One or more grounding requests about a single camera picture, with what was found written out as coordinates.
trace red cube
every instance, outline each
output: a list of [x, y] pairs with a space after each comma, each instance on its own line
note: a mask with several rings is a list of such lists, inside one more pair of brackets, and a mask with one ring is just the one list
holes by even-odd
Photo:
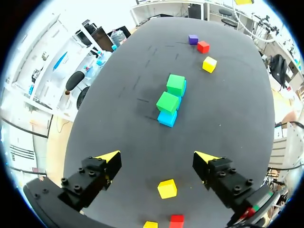
[[210, 44], [205, 41], [198, 42], [198, 51], [205, 54], [209, 52]]
[[182, 228], [184, 225], [183, 215], [172, 215], [170, 221], [170, 228]]

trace black bag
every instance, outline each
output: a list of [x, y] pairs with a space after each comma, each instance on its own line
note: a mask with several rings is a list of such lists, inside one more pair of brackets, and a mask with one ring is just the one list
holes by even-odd
[[280, 83], [280, 85], [284, 89], [286, 87], [285, 86], [286, 70], [287, 70], [286, 60], [280, 54], [275, 55], [270, 59], [269, 68], [272, 77], [274, 77], [275, 80], [278, 83]]

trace purple cube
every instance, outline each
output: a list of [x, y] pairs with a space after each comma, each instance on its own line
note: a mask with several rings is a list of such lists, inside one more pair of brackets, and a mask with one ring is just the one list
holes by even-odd
[[189, 44], [197, 45], [199, 41], [199, 37], [197, 35], [189, 35]]

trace bolt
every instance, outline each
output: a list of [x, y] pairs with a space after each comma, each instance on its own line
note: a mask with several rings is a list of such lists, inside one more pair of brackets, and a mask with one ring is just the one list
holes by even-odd
[[253, 179], [248, 179], [246, 181], [246, 185], [252, 185], [253, 184]]
[[90, 177], [94, 177], [94, 176], [95, 176], [95, 172], [94, 172], [94, 171], [90, 171], [90, 172], [89, 172], [89, 176], [90, 176]]
[[61, 183], [62, 183], [63, 185], [67, 185], [67, 184], [68, 184], [67, 178], [65, 178], [65, 177], [61, 178]]
[[78, 169], [78, 172], [79, 172], [79, 173], [84, 173], [85, 170], [84, 170], [83, 168], [79, 168], [79, 169]]
[[239, 191], [241, 191], [241, 186], [239, 186], [239, 185], [236, 185], [236, 186], [234, 186], [234, 188], [233, 188], [233, 191], [235, 192], [235, 193], [238, 193]]
[[77, 185], [74, 185], [74, 191], [75, 192], [81, 192], [81, 186], [79, 186], [78, 184]]
[[225, 177], [225, 176], [226, 176], [226, 173], [225, 173], [224, 171], [219, 172], [219, 176], [220, 176], [220, 177]]
[[230, 173], [236, 173], [237, 172], [237, 169], [235, 169], [235, 168], [232, 168], [232, 169], [230, 169]]

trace black table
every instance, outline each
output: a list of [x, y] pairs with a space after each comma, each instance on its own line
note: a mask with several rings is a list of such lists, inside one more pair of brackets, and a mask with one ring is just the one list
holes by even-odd
[[[210, 43], [210, 52], [189, 45], [189, 34]], [[212, 74], [202, 70], [207, 56], [218, 61]], [[170, 73], [187, 79], [173, 128], [155, 120]], [[87, 216], [118, 228], [142, 228], [145, 221], [165, 228], [170, 215], [183, 214], [185, 227], [224, 227], [233, 211], [203, 187], [193, 153], [230, 158], [259, 187], [274, 125], [268, 75], [249, 37], [214, 22], [153, 19], [113, 53], [89, 89], [69, 138], [64, 175], [88, 156], [120, 150], [122, 168], [84, 210]], [[162, 200], [157, 186], [167, 179], [175, 180], [178, 195]]]

